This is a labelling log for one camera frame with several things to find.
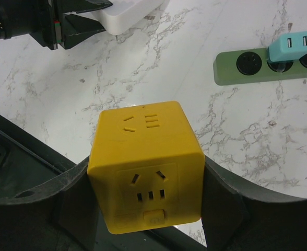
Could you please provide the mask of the yellow plug adapter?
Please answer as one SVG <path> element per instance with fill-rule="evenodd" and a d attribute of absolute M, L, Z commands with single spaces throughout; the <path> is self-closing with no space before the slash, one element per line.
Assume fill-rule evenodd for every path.
<path fill-rule="evenodd" d="M 196 222 L 205 156 L 177 101 L 100 113 L 87 174 L 108 231 Z"/>

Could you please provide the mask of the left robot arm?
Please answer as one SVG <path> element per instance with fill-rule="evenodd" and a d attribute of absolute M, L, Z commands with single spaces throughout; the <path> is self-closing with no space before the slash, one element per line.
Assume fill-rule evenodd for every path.
<path fill-rule="evenodd" d="M 110 1 L 0 0 L 0 39 L 29 34 L 41 46 L 65 50 L 104 32 L 99 21 L 82 13 L 106 9 Z"/>

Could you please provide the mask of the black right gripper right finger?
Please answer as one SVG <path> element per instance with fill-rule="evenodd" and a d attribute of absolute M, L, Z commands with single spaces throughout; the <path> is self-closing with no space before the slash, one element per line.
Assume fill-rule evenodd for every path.
<path fill-rule="evenodd" d="M 208 250 L 307 250 L 307 199 L 259 186 L 209 157 L 202 224 Z"/>

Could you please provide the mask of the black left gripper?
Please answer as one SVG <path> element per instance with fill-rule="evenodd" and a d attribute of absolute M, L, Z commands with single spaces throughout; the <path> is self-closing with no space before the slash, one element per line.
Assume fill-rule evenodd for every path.
<path fill-rule="evenodd" d="M 29 35 L 42 47 L 56 50 L 62 42 L 61 22 L 65 13 L 86 13 L 111 7 L 109 0 L 29 1 L 33 32 Z M 71 49 L 86 39 L 104 32 L 96 20 L 70 14 L 63 19 L 63 48 Z"/>

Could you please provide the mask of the teal USB plug adapter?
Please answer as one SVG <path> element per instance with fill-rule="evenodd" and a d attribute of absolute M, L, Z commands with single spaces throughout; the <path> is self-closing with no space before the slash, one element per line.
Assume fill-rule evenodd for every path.
<path fill-rule="evenodd" d="M 283 73 L 307 54 L 307 31 L 280 35 L 267 48 L 267 64 L 271 70 Z"/>

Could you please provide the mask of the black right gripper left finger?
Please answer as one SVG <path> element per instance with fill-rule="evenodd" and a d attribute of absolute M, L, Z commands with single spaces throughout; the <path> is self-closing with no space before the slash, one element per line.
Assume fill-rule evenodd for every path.
<path fill-rule="evenodd" d="M 0 250 L 93 250 L 99 208 L 88 159 L 68 171 L 0 199 Z"/>

